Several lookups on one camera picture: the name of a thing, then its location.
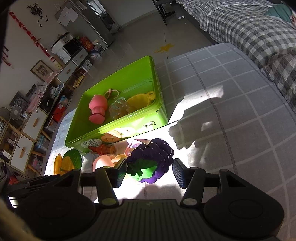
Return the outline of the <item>pink peach toy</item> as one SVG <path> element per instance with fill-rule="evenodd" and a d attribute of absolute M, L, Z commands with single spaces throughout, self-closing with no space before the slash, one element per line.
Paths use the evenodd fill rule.
<path fill-rule="evenodd" d="M 96 169 L 101 167 L 113 167 L 114 163 L 112 162 L 112 159 L 107 155 L 101 155 L 97 157 L 93 162 L 93 172 L 95 172 Z"/>

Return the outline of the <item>yellow corn toy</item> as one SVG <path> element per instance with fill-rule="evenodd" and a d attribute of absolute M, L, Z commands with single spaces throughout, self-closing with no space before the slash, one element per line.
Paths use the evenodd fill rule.
<path fill-rule="evenodd" d="M 81 154 L 76 149 L 68 150 L 64 156 L 59 154 L 54 162 L 54 175 L 64 175 L 74 169 L 82 168 Z"/>

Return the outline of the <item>red lobster toy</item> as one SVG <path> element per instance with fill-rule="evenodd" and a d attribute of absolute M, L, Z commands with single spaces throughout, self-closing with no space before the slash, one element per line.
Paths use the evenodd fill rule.
<path fill-rule="evenodd" d="M 92 152 L 95 152 L 99 155 L 115 154 L 116 153 L 116 149 L 113 145 L 101 144 L 97 147 L 89 146 L 88 149 L 90 149 Z"/>

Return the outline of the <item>purple grape toy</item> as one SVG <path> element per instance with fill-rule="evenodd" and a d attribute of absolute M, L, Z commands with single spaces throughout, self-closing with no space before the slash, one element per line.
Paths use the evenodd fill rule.
<path fill-rule="evenodd" d="M 140 144 L 126 158 L 126 172 L 140 183 L 153 184 L 168 172 L 173 164 L 174 150 L 160 138 Z"/>

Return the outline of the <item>pink pig toy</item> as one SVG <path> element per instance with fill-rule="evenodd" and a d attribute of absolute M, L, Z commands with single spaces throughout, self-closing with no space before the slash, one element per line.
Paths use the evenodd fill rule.
<path fill-rule="evenodd" d="M 102 95 L 95 95 L 89 102 L 89 108 L 91 110 L 89 120 L 101 125 L 105 121 L 105 112 L 108 109 L 107 99 Z"/>

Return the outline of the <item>yellow plastic bowl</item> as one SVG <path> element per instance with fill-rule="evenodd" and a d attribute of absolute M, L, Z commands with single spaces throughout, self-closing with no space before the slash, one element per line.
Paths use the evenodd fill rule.
<path fill-rule="evenodd" d="M 132 96 L 127 100 L 127 102 L 136 108 L 137 110 L 145 108 L 149 106 L 156 98 L 156 94 L 154 91 L 150 91 L 147 93 L 141 93 Z"/>

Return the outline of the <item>brown octopus toy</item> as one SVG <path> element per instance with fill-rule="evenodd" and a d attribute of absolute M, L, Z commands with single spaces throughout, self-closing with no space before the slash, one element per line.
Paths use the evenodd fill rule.
<path fill-rule="evenodd" d="M 110 107 L 109 112 L 113 120 L 117 120 L 125 115 L 131 114 L 137 109 L 131 106 L 124 97 L 118 98 Z"/>

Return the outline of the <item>white wooden sideboard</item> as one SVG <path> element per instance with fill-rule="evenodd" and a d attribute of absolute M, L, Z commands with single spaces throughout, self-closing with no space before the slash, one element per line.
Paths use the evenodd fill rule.
<path fill-rule="evenodd" d="M 8 165 L 11 168 L 25 173 L 27 166 L 29 166 L 28 161 L 33 152 L 34 145 L 41 134 L 46 135 L 44 126 L 49 113 L 40 107 L 40 103 L 45 100 L 46 96 L 50 95 L 50 88 L 53 84 L 59 84 L 62 88 L 58 90 L 58 95 L 53 99 L 53 104 L 56 104 L 65 88 L 65 84 L 87 56 L 88 52 L 81 47 L 74 57 L 68 61 L 64 69 L 54 71 L 49 75 L 47 80 L 34 92 L 33 99 L 29 105 L 29 111 L 27 112 L 28 116 L 20 129 L 15 128 L 11 123 L 1 118 L 3 122 L 1 141 L 8 139 L 9 131 L 16 134 L 15 140 L 8 143 L 13 148 L 12 153 L 9 154 L 7 151 L 4 151 L 3 161 L 9 159 Z"/>

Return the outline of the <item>green plastic storage box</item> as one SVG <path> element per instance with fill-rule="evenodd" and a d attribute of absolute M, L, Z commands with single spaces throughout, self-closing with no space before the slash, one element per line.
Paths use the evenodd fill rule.
<path fill-rule="evenodd" d="M 168 123 L 154 60 L 145 56 L 85 91 L 65 145 L 87 153 Z"/>

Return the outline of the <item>red storage box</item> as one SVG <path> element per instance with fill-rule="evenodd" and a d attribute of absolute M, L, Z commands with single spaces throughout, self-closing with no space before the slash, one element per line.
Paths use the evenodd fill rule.
<path fill-rule="evenodd" d="M 53 120 L 58 123 L 61 120 L 65 110 L 66 107 L 59 103 L 53 112 Z"/>

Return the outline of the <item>white desk fan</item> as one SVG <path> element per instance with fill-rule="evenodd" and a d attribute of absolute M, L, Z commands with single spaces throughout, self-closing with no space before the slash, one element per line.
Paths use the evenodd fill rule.
<path fill-rule="evenodd" d="M 23 115 L 22 108 L 19 105 L 14 105 L 10 108 L 10 118 L 14 121 L 19 120 Z"/>

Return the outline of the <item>black microwave oven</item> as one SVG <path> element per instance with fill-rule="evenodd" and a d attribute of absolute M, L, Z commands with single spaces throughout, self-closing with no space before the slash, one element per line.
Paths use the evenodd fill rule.
<path fill-rule="evenodd" d="M 72 38 L 63 46 L 63 50 L 71 57 L 73 57 L 80 48 L 81 44 L 76 38 Z"/>

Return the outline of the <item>checked sofa blanket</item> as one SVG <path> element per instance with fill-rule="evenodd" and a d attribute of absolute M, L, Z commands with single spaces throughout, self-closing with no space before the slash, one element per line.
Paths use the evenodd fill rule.
<path fill-rule="evenodd" d="M 295 110 L 295 11 L 284 1 L 178 1 L 217 43 L 240 49 Z"/>

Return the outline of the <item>silver refrigerator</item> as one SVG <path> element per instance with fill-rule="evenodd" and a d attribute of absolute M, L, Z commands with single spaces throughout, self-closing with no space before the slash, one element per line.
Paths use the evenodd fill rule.
<path fill-rule="evenodd" d="M 103 49 L 114 42 L 116 22 L 100 1 L 65 1 L 55 18 L 74 37 L 87 37 Z"/>

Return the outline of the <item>dark chair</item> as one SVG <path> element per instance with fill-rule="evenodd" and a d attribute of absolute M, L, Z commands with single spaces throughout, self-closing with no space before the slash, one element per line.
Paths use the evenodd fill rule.
<path fill-rule="evenodd" d="M 175 14 L 175 11 L 166 11 L 164 5 L 169 4 L 170 6 L 175 3 L 175 1 L 170 0 L 152 0 L 152 3 L 156 7 L 156 10 L 158 11 L 159 15 L 161 16 L 163 22 L 165 25 L 167 25 L 166 19 L 171 17 L 173 14 Z"/>

